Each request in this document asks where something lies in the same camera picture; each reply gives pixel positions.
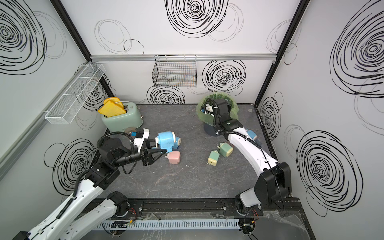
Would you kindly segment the green sharpener bottom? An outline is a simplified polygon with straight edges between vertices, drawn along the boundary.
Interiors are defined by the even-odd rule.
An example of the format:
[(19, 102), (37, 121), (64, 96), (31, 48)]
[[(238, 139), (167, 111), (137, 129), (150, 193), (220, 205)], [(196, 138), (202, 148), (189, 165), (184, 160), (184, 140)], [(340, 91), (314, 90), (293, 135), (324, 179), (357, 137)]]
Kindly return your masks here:
[(218, 151), (211, 151), (207, 163), (211, 166), (216, 166), (219, 160), (220, 154)]

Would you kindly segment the blue sharpener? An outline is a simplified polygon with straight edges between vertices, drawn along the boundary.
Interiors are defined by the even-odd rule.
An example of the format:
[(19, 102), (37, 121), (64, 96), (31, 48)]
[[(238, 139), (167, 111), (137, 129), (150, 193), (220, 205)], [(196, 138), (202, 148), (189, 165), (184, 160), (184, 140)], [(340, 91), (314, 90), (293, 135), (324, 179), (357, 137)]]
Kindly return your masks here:
[(167, 153), (170, 153), (173, 151), (173, 147), (176, 142), (176, 135), (171, 131), (158, 133), (155, 141), (157, 148), (166, 150)]
[(258, 138), (257, 134), (252, 130), (247, 129), (247, 134), (254, 141)]
[(181, 141), (182, 141), (182, 139), (181, 138), (179, 138), (179, 137), (176, 137), (176, 142), (175, 142), (175, 147), (178, 149), (179, 148), (179, 146), (181, 145)]

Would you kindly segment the mint green toaster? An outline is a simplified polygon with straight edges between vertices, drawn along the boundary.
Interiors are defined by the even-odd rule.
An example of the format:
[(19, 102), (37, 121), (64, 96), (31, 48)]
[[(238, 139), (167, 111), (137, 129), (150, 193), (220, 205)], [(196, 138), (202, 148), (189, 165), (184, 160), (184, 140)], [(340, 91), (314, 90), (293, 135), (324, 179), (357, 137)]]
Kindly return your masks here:
[(101, 116), (101, 119), (110, 132), (124, 132), (128, 128), (139, 128), (143, 125), (144, 120), (137, 105), (132, 102), (119, 101), (124, 106), (126, 112), (121, 115), (106, 117)]

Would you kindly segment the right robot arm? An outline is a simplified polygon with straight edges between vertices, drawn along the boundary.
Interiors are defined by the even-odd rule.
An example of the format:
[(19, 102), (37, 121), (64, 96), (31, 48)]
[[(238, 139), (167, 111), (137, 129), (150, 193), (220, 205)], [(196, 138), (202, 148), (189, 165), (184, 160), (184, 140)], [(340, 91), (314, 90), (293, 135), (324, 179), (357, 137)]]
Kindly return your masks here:
[(260, 144), (253, 140), (246, 128), (230, 116), (231, 105), (225, 99), (208, 98), (201, 112), (213, 117), (216, 135), (224, 136), (251, 164), (258, 179), (255, 186), (237, 195), (240, 209), (253, 206), (269, 207), (292, 193), (291, 169), (285, 162), (279, 163), (269, 156)]

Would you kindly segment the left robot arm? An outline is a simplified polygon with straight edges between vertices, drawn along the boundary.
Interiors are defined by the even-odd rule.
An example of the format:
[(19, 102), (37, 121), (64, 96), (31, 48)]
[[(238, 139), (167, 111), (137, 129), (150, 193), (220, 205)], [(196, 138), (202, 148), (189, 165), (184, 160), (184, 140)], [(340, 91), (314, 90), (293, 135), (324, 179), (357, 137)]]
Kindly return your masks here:
[(118, 191), (82, 217), (79, 214), (126, 171), (126, 165), (142, 162), (149, 166), (168, 152), (160, 147), (158, 138), (149, 139), (148, 129), (138, 130), (134, 136), (125, 132), (105, 134), (97, 148), (101, 160), (78, 176), (69, 197), (30, 231), (17, 233), (15, 240), (79, 240), (106, 219), (125, 217), (134, 209)]

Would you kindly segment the bin with green bag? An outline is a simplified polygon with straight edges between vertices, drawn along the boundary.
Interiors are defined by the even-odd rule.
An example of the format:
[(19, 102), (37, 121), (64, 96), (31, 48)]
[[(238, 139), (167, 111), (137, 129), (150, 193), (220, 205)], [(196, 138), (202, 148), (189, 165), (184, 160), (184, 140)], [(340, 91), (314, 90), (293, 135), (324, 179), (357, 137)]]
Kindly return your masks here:
[[(206, 104), (214, 106), (215, 116), (205, 115), (201, 112), (201, 107)], [(196, 106), (196, 114), (200, 121), (203, 122), (203, 129), (206, 134), (210, 136), (217, 136), (216, 132), (219, 127), (214, 124), (226, 122), (227, 120), (234, 119), (239, 120), (238, 117), (239, 107), (235, 99), (228, 94), (214, 92), (204, 97)]]

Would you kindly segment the green sharpener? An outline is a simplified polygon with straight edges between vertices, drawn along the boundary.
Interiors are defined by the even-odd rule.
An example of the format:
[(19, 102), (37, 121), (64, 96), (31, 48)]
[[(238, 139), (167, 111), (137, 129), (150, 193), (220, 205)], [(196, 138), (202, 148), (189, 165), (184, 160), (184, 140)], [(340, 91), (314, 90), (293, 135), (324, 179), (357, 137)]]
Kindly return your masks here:
[(219, 143), (218, 152), (223, 157), (229, 157), (234, 151), (234, 148), (228, 143)]
[(211, 151), (207, 163), (211, 166), (216, 166), (219, 160), (220, 154), (218, 151)]

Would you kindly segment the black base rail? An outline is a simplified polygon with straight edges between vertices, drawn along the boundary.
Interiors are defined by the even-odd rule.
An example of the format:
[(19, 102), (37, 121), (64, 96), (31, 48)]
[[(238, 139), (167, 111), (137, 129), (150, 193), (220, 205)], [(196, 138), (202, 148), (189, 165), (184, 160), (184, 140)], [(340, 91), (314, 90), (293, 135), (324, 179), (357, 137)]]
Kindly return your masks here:
[(250, 217), (263, 216), (267, 212), (279, 211), (283, 216), (298, 213), (302, 216), (305, 212), (298, 198), (285, 198), (279, 205), (256, 205), (254, 207), (243, 207), (235, 198), (208, 198), (208, 199), (128, 199), (130, 207), (129, 216), (143, 217), (149, 213), (187, 213), (205, 212), (223, 215), (225, 217)]

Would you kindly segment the yellow toy toast slice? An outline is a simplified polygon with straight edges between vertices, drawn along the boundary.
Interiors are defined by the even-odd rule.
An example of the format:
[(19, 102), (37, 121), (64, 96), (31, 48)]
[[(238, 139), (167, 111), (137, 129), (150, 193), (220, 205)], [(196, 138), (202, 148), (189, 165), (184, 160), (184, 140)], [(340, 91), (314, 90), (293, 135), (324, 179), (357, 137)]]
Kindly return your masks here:
[(124, 105), (117, 97), (107, 98), (103, 102), (103, 106), (98, 110), (98, 113), (105, 117), (115, 117), (125, 114), (127, 111), (124, 109)]

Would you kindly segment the pink pencil sharpener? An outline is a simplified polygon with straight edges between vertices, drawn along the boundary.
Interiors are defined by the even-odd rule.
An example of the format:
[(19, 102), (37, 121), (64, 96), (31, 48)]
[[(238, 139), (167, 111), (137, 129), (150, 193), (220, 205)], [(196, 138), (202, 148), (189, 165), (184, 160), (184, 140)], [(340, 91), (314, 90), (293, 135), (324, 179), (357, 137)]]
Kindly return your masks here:
[(172, 151), (167, 153), (166, 158), (171, 165), (177, 165), (181, 160), (181, 153), (178, 151)]

